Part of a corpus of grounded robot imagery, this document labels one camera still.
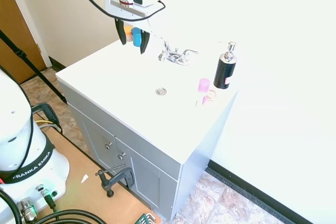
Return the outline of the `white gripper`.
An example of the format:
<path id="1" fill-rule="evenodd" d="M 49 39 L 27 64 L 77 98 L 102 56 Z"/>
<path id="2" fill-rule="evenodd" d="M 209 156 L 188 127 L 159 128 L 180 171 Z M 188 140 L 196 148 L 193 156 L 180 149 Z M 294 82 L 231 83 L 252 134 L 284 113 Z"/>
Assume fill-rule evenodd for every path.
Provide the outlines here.
<path id="1" fill-rule="evenodd" d="M 142 21 L 150 18 L 163 9 L 161 0 L 105 0 L 105 10 L 120 17 L 124 21 Z M 124 31 L 124 22 L 114 19 L 119 39 L 123 45 L 127 43 L 127 36 Z M 145 53 L 150 40 L 150 33 L 141 30 L 140 53 Z"/>

